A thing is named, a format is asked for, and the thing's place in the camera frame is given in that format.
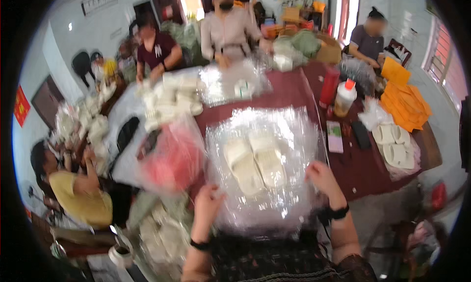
beige top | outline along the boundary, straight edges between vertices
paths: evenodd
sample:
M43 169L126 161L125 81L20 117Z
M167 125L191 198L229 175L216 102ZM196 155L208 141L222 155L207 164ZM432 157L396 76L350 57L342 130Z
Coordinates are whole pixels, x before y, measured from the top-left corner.
M201 23L201 52L204 58L212 60L214 53L220 53L221 48L224 55L232 59L244 58L242 50L249 55L250 48L245 33L255 40L262 38L255 20L243 8L232 8L224 20L214 12L206 14Z

plastic bottle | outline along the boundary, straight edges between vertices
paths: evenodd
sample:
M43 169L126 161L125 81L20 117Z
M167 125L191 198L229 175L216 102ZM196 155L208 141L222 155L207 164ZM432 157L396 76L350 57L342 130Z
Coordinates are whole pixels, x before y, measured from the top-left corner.
M327 108L332 104L335 97L335 90L339 83L340 72L334 67L326 68L326 76L324 77L324 84L322 85L321 97L319 98L319 106Z
M355 99L355 82L348 79L346 82L340 83L337 88L337 97L335 98L333 113L338 117L346 116Z

black phone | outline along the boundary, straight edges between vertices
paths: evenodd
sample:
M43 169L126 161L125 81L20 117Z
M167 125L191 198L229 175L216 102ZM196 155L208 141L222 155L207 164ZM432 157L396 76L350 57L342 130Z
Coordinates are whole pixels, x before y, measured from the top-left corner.
M356 141L358 142L358 146L360 149L368 149L371 148L370 138L368 136L368 131L363 126L361 121L353 121L351 123L353 133L355 134Z

maroon tablecloth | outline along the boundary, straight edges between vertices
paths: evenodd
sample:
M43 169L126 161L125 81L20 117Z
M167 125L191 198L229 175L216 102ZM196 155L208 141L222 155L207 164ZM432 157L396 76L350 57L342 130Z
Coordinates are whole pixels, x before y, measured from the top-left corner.
M324 77L326 73L325 67L326 65L320 62L311 62L303 67L303 73L309 81L316 103L319 103L322 90L322 82L319 81L319 76ZM358 120L358 113L362 111L363 104L361 99L357 98L345 118L333 116L329 120L350 123L351 121ZM326 111L319 108L319 116L321 128L325 130ZM398 190L410 183L421 172L419 171L399 181L392 182L371 132L368 132L368 135L372 145L370 149L360 149L352 132L349 138L342 134L343 154L328 152L330 167L348 201L367 195Z
M203 113L195 117L203 137L205 137L206 126L217 124L232 116L233 109L253 108L281 108L306 106L309 118L319 123L322 130L326 129L326 112L319 108L319 116L315 103L318 102L322 82L319 76L324 76L326 65L321 62L311 62L309 65L298 68L292 72L269 72L267 76L272 83L273 92L264 94L252 100L229 103L212 108L204 108ZM362 110L362 104L358 99L348 116L344 119L333 117L337 121L358 120L357 113ZM358 148L356 139L352 134L350 138L343 138L344 154L333 154L328 152L330 166L337 178L345 197L348 201L371 195L391 192L408 184L416 175L406 177L400 181L392 182L386 170L379 150L374 143L371 133L371 149L361 150ZM199 190L204 182L204 175L190 192L191 196Z

maroon t-shirt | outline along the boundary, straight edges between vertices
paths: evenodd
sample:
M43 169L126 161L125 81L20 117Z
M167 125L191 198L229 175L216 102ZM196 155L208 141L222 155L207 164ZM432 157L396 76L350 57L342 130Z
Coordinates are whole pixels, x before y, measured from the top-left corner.
M145 49L144 44L141 44L138 48L138 62L147 63L150 69L163 63L163 60L170 55L172 48L176 45L172 37L156 32L156 40L152 51L149 52Z

